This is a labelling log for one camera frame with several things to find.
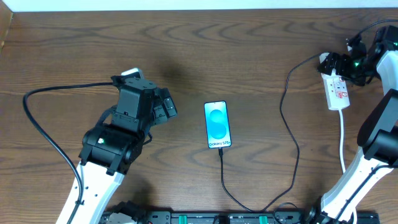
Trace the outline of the blue Samsung Galaxy smartphone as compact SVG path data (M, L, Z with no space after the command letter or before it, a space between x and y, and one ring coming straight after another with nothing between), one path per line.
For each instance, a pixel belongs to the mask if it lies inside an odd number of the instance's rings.
M210 149L230 147L232 145L225 101L212 101L204 104L206 136Z

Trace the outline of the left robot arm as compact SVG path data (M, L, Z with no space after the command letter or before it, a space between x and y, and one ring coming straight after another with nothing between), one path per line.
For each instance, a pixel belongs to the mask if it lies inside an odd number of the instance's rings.
M137 77L111 79L119 90L118 103L103 113L82 140L77 166L83 184L81 204L75 205L79 193L75 184L58 223L98 223L130 165L141 154L150 128L177 115L167 88Z

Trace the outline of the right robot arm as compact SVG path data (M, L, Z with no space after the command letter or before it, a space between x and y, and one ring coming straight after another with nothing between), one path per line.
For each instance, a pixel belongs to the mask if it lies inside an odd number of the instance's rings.
M320 55L317 67L324 79L327 101L347 98L346 81L365 86L382 82L383 98L361 126L358 151L339 181L320 197L304 223L350 223L364 196L386 174L397 168L397 27L391 20L377 30L370 48L360 33L347 40L348 54Z

